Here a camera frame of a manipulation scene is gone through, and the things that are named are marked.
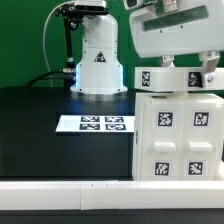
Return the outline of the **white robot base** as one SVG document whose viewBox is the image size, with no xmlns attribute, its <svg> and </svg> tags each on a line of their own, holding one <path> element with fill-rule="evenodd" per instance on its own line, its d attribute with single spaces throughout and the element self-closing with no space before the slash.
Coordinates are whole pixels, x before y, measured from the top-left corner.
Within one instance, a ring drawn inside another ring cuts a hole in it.
<svg viewBox="0 0 224 224">
<path fill-rule="evenodd" d="M 117 59 L 118 23 L 108 14 L 85 17 L 82 59 L 76 65 L 74 93 L 88 97 L 112 97 L 124 93 L 123 66 Z"/>
</svg>

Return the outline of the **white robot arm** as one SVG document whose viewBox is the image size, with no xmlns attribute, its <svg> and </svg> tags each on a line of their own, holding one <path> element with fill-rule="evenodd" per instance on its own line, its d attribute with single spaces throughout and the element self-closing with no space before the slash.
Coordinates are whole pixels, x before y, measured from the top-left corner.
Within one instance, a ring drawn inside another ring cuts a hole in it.
<svg viewBox="0 0 224 224">
<path fill-rule="evenodd" d="M 199 54 L 202 86 L 224 51 L 224 0 L 124 0 L 141 58 Z"/>
</svg>

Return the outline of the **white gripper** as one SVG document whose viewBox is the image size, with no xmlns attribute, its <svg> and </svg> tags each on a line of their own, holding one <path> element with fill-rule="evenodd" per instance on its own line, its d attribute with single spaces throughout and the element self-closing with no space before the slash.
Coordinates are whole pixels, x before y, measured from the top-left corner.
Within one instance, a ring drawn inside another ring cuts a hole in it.
<svg viewBox="0 0 224 224">
<path fill-rule="evenodd" d="M 129 24 L 141 58 L 162 56 L 162 67 L 174 67 L 173 55 L 200 53 L 202 86 L 213 85 L 218 51 L 224 51 L 224 0 L 177 0 L 176 10 L 161 14 L 156 4 L 145 5 Z"/>
</svg>

